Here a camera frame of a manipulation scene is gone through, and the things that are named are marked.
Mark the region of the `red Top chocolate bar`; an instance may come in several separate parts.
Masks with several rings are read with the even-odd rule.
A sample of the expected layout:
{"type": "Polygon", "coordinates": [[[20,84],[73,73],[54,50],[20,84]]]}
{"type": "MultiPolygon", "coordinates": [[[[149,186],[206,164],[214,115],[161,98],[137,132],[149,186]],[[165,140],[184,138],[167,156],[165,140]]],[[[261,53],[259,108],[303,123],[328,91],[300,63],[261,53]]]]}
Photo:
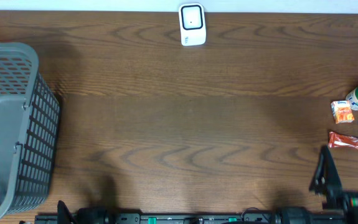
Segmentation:
{"type": "Polygon", "coordinates": [[[358,149],[358,138],[345,136],[335,132],[329,133],[329,147],[352,147],[358,149]]]}

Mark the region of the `orange small snack packet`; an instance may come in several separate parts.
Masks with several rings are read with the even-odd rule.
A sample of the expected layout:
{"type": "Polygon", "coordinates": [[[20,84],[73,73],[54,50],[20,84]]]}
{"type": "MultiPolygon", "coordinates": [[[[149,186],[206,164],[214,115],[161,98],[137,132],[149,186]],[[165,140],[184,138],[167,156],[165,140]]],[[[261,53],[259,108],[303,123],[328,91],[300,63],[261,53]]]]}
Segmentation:
{"type": "Polygon", "coordinates": [[[333,101],[331,102],[332,115],[335,123],[351,123],[354,120],[354,115],[348,101],[333,101]]]}

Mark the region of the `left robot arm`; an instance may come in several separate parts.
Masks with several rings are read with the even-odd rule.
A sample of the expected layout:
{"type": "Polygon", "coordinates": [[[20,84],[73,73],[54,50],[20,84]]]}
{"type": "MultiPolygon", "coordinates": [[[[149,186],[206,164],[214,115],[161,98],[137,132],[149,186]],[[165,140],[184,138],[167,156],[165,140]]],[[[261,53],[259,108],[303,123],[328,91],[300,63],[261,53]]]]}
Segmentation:
{"type": "Polygon", "coordinates": [[[57,204],[58,224],[115,224],[116,218],[103,207],[81,208],[72,215],[66,204],[59,200],[57,204]]]}

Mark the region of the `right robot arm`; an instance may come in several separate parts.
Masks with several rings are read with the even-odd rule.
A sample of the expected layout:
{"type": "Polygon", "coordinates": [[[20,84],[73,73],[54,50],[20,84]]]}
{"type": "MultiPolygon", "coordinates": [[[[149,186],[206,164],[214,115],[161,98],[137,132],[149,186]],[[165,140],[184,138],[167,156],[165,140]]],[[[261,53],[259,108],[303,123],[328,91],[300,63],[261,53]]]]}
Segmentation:
{"type": "Polygon", "coordinates": [[[334,159],[327,146],[319,153],[318,165],[309,185],[309,191],[326,197],[325,210],[342,213],[312,213],[303,207],[279,208],[271,216],[271,223],[280,224],[358,224],[358,192],[342,188],[334,159]]]}

